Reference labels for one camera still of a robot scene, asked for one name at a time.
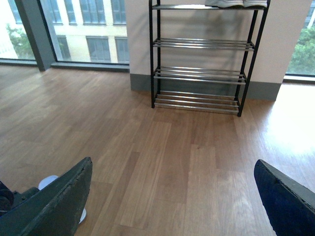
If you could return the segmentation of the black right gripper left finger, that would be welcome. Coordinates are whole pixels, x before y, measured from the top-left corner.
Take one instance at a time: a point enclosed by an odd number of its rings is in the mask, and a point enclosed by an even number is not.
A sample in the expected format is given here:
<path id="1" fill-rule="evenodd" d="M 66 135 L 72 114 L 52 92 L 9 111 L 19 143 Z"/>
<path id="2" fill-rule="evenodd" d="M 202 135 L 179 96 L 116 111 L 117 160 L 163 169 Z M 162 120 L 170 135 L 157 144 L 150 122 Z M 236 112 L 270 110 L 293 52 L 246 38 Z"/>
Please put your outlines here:
<path id="1" fill-rule="evenodd" d="M 0 217 L 2 236 L 72 236 L 85 207 L 92 179 L 90 157 L 41 190 L 13 193 L 10 209 Z"/>

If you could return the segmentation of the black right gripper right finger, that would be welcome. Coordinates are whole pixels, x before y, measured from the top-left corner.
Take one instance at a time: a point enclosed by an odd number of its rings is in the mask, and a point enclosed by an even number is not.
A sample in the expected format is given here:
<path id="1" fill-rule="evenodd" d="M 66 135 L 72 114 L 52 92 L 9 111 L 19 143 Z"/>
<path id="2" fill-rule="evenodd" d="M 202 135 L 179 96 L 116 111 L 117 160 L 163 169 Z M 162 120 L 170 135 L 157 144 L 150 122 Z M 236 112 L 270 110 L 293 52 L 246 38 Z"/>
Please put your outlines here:
<path id="1" fill-rule="evenodd" d="M 270 224 L 278 236 L 315 234 L 315 193 L 264 160 L 254 178 Z"/>

